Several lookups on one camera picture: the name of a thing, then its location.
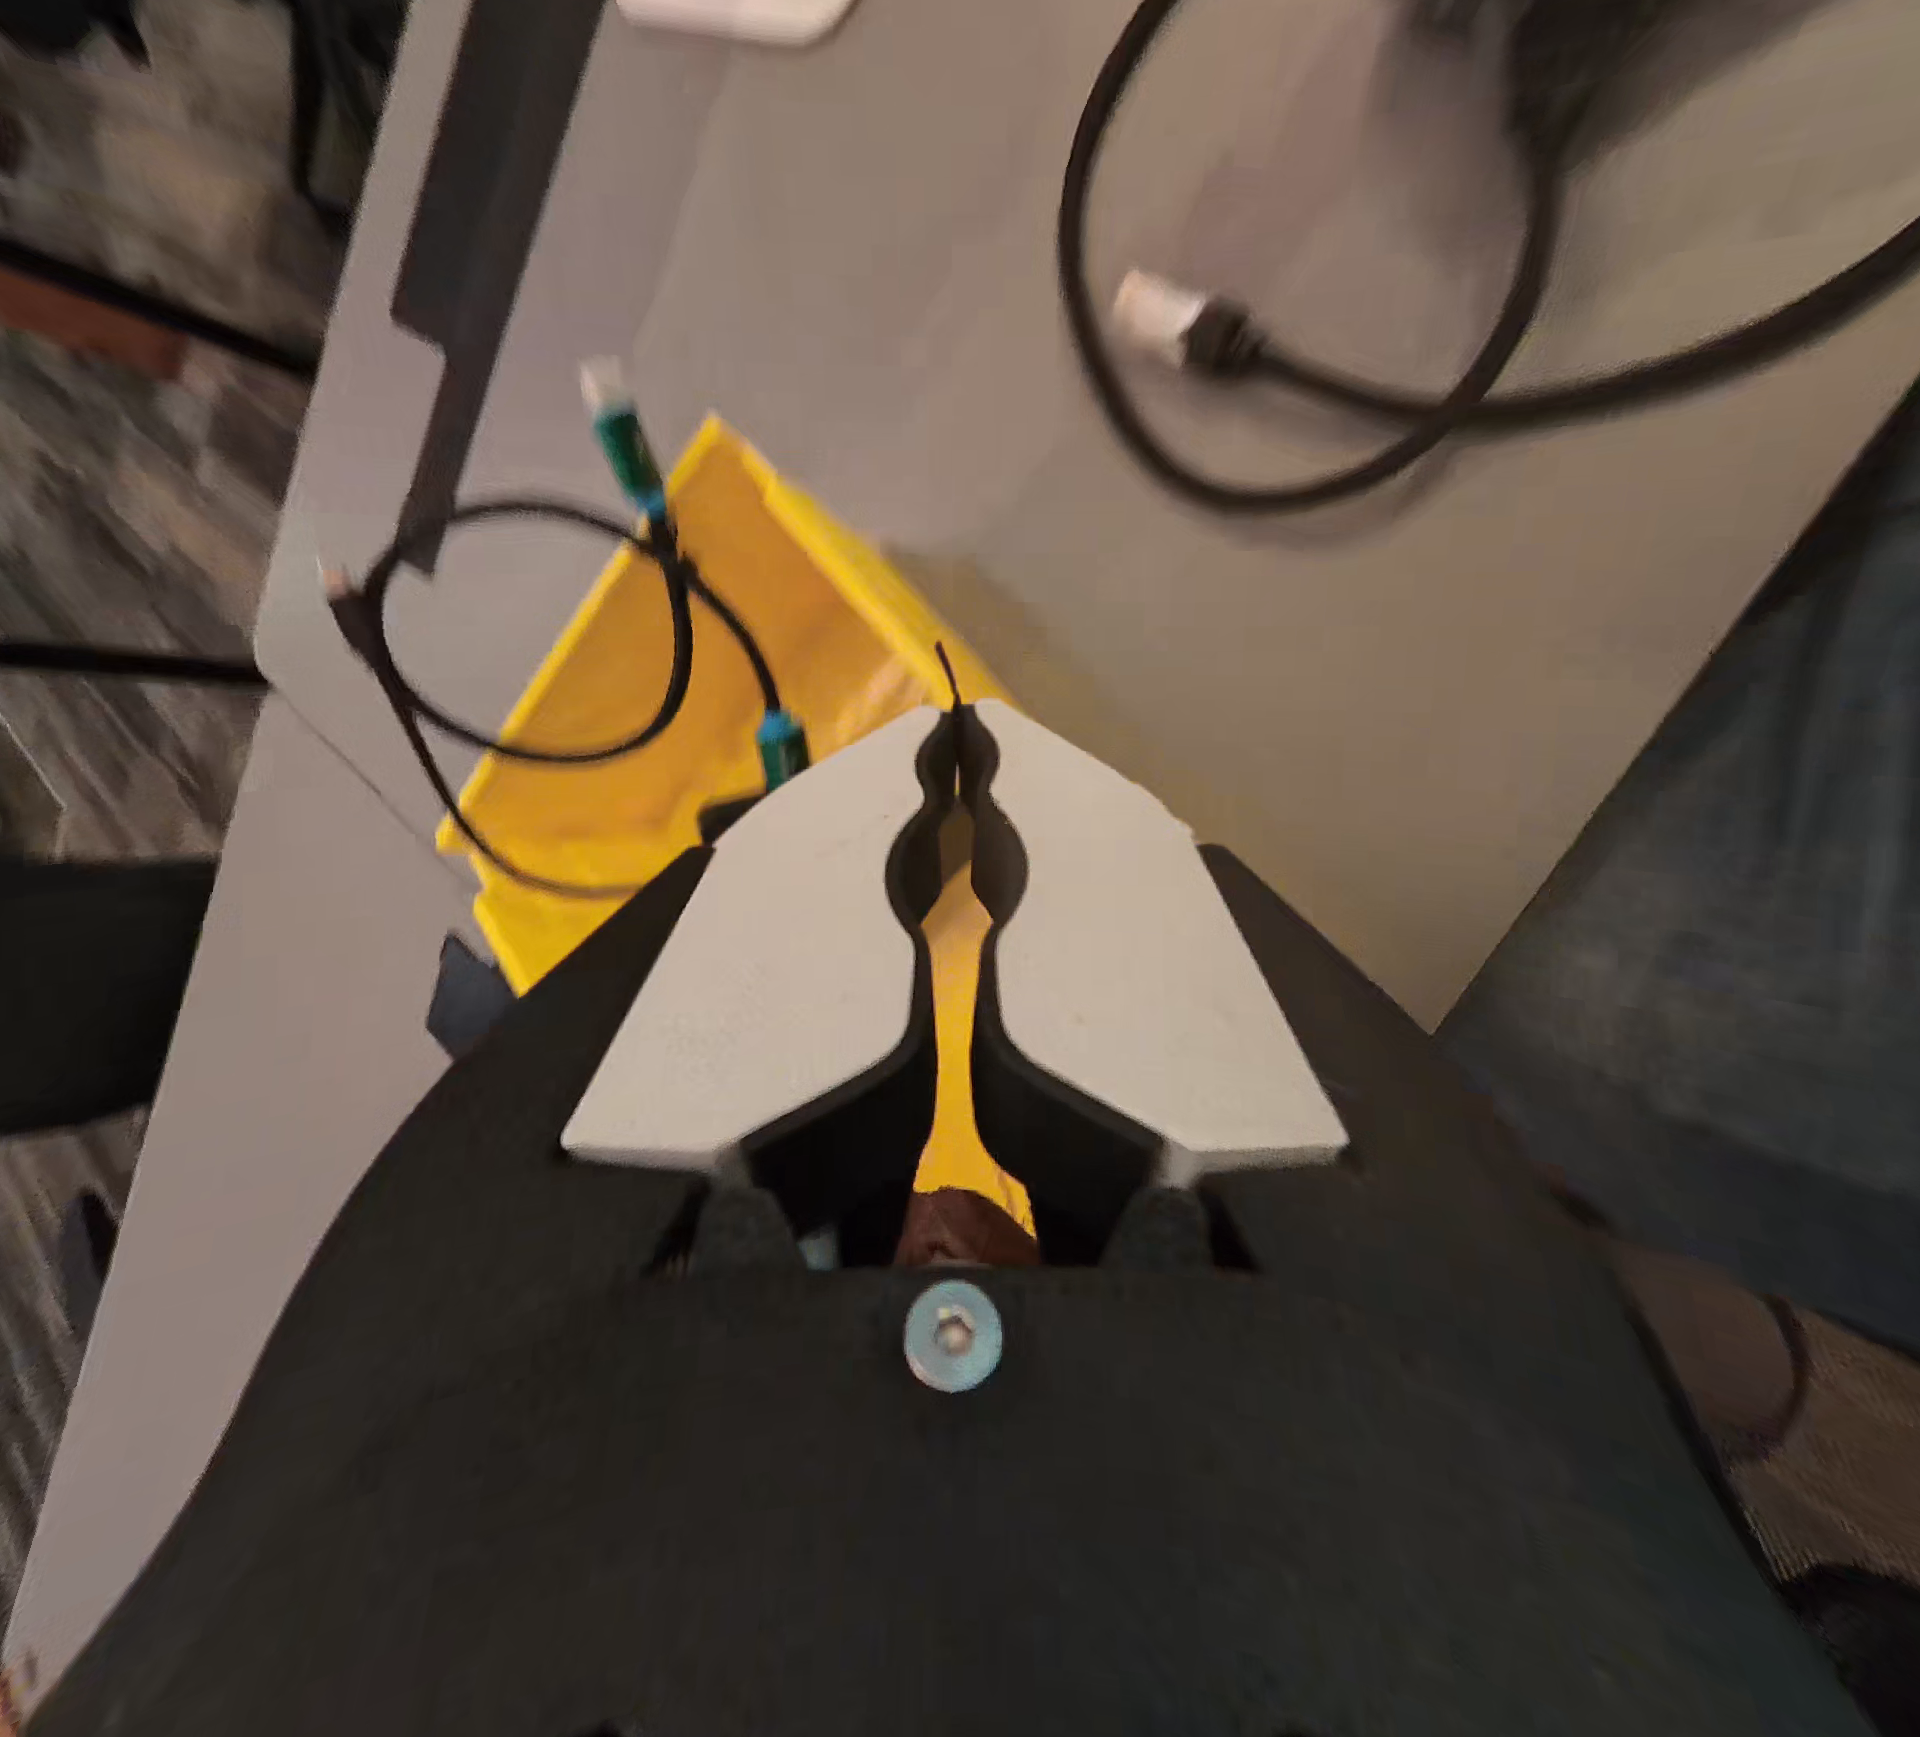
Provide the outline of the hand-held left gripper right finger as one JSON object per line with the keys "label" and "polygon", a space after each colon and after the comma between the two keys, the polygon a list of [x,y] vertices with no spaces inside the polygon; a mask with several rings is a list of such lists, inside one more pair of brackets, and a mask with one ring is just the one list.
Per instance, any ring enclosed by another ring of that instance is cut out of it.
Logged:
{"label": "hand-held left gripper right finger", "polygon": [[1026,1186],[1191,1186],[1329,1163],[1348,1131],[1193,832],[983,699],[961,725],[985,906],[971,1111]]}

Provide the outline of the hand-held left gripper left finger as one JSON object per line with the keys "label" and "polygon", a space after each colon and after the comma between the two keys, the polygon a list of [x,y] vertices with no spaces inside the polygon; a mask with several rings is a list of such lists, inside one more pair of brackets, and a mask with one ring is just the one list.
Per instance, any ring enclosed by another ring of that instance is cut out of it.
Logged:
{"label": "hand-held left gripper left finger", "polygon": [[923,918],[951,711],[897,716],[709,850],[559,1146],[717,1174],[913,1174],[938,1091]]}

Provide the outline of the person's blue jeans leg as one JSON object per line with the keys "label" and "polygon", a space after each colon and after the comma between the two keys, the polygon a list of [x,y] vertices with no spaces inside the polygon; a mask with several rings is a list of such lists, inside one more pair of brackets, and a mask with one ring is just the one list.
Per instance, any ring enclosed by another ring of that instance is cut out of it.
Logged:
{"label": "person's blue jeans leg", "polygon": [[1438,1035],[1612,1230],[1915,1354],[1915,388]]}

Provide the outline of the yellow plastic bin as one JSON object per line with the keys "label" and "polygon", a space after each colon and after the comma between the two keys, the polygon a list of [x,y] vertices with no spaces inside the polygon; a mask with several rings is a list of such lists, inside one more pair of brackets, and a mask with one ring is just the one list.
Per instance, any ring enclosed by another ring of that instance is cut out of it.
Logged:
{"label": "yellow plastic bin", "polygon": [[[684,551],[760,647],[816,765],[910,711],[948,702],[935,638],[965,700],[1004,697],[971,647],[875,549],[720,419],[686,447],[668,500]],[[629,551],[604,565],[506,716],[509,745],[591,748],[650,719],[672,667],[657,576]],[[694,615],[684,704],[656,742],[577,766],[488,753],[458,791],[460,814],[520,871],[629,897],[699,841],[699,805],[764,789],[751,742],[764,700],[745,648],[705,607]],[[959,829],[944,829],[942,844],[942,887],[923,920],[938,1075],[913,1186],[977,1194],[1031,1238],[1027,1193],[989,1159],[971,1114],[968,1053],[987,913]]]}

